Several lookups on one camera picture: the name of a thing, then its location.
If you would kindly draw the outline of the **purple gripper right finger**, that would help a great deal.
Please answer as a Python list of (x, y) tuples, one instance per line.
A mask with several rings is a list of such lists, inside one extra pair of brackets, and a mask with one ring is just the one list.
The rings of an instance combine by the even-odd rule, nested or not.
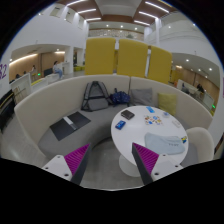
[(143, 184), (148, 185), (153, 182), (152, 170), (159, 158), (159, 155), (150, 149), (137, 143), (132, 144), (132, 154), (137, 164)]

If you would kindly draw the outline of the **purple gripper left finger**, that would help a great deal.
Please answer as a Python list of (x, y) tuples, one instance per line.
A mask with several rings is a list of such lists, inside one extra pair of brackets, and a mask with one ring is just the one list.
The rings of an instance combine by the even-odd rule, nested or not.
[(86, 170), (90, 145), (86, 144), (65, 156), (65, 161), (72, 173), (71, 182), (79, 185)]

